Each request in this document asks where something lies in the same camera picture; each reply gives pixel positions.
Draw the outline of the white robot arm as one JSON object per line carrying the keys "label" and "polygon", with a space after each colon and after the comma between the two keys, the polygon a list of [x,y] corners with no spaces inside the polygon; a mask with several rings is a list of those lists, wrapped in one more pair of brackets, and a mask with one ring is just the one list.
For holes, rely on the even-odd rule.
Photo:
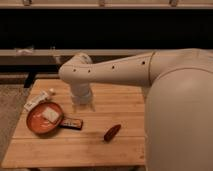
{"label": "white robot arm", "polygon": [[91,99],[92,83],[147,88],[147,171],[213,171],[213,51],[155,50],[93,63],[79,53],[59,69],[72,98]]}

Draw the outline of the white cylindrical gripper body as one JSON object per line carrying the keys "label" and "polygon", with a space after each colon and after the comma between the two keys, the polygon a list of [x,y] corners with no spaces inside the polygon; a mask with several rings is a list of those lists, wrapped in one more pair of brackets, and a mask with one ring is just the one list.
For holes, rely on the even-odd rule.
{"label": "white cylindrical gripper body", "polygon": [[74,104],[83,105],[88,104],[93,99],[93,93],[88,83],[84,84],[71,84],[71,99]]}

